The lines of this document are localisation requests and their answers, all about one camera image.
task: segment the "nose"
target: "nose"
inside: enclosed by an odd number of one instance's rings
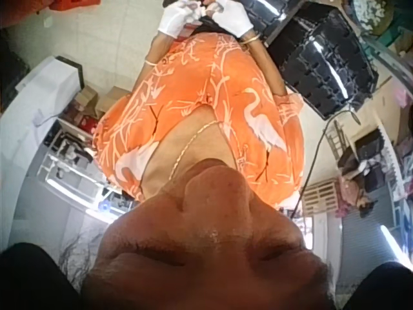
[[[186,184],[182,211],[196,239],[218,244],[249,239],[253,193],[244,177],[224,165],[213,166]]]

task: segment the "orange fabric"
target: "orange fabric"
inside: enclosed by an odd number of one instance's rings
[[[260,198],[274,207],[294,204],[304,164],[303,100],[273,96],[254,59],[224,34],[182,42],[105,114],[94,144],[108,179],[143,200],[139,184],[151,155],[200,105],[214,109],[238,170]]]

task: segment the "woman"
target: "woman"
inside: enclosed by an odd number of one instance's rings
[[[133,93],[97,128],[97,161],[143,202],[195,163],[216,158],[267,204],[293,209],[303,176],[302,99],[287,95],[243,6],[217,3],[222,12],[206,12],[232,36],[200,33],[174,48],[186,21],[204,9],[184,0],[165,8]]]

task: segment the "hand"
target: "hand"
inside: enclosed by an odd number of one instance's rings
[[[178,0],[165,8],[158,30],[176,39],[186,23],[192,23],[200,17],[201,2]]]
[[[242,37],[249,30],[254,28],[248,18],[244,6],[241,3],[233,0],[216,0],[216,3],[222,6],[223,11],[217,12],[216,4],[212,3],[206,9],[206,14],[211,17],[221,28],[224,28],[236,37]]]

